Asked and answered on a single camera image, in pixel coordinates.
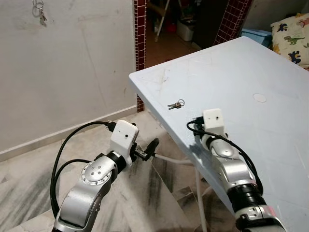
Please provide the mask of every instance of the pillow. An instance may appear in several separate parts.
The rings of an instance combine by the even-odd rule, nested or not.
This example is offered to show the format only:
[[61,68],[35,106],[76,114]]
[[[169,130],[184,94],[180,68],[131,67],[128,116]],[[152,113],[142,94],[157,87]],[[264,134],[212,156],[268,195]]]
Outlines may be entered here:
[[309,67],[309,13],[271,24],[273,51],[301,67]]

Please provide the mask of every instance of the blue container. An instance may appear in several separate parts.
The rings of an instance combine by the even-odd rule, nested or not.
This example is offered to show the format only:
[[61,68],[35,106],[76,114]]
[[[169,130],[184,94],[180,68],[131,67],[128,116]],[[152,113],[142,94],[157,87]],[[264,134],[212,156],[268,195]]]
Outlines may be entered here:
[[271,43],[271,32],[269,31],[242,29],[241,36],[247,36],[265,47],[269,47]]

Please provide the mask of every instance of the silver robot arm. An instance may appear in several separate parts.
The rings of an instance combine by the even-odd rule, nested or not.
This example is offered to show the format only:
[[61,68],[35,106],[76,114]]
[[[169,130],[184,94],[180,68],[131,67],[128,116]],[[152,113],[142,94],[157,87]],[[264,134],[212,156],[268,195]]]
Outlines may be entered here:
[[286,231],[273,208],[262,197],[263,187],[254,165],[251,169],[255,174],[239,158],[240,148],[228,143],[221,110],[205,110],[203,117],[189,124],[195,124],[196,130],[192,131],[200,136],[202,146],[212,154],[212,166],[232,203],[236,227],[244,232]]
[[130,168],[136,157],[147,160],[159,143],[153,140],[145,152],[136,149],[139,129],[119,120],[113,129],[108,154],[100,154],[81,171],[77,184],[69,191],[57,214],[55,232],[90,232],[103,197],[122,170]]

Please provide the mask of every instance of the cartoon dinosaur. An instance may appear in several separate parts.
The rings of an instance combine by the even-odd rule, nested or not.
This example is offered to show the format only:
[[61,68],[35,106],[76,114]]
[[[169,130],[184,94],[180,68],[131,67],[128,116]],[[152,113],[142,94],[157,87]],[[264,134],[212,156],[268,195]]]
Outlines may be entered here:
[[304,38],[292,38],[291,36],[285,36],[284,40],[287,40],[288,42],[290,42],[290,45],[294,45],[297,43],[297,40],[303,40]]
[[304,16],[306,13],[304,13],[304,14],[302,14],[302,13],[297,13],[296,15],[295,15],[295,18],[299,18],[299,17],[301,17],[301,16]]
[[284,30],[287,30],[288,29],[288,25],[286,24],[286,23],[281,23],[280,25],[279,25],[279,29],[278,29],[278,31],[284,31]]
[[309,17],[306,18],[305,20],[301,20],[301,19],[300,19],[296,24],[297,24],[297,25],[300,25],[300,26],[303,28],[304,26],[306,26],[306,25],[309,24]]
[[289,56],[290,56],[291,62],[295,64],[298,64],[299,62],[301,62],[301,59],[299,59],[299,57],[301,57],[299,54],[299,51],[289,53]]
[[279,44],[278,44],[278,43],[274,45],[273,51],[274,51],[275,53],[281,55],[280,49],[279,49]]

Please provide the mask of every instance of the white table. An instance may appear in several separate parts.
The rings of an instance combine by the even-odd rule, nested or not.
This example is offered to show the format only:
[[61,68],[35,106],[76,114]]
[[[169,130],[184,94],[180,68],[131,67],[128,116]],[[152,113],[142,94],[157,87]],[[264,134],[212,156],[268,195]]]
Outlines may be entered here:
[[[308,231],[308,71],[240,37],[129,77],[145,105],[232,212],[210,154],[186,128],[202,110],[222,109],[229,138],[257,167],[267,204],[289,231]],[[178,99],[184,99],[185,106],[168,110]]]

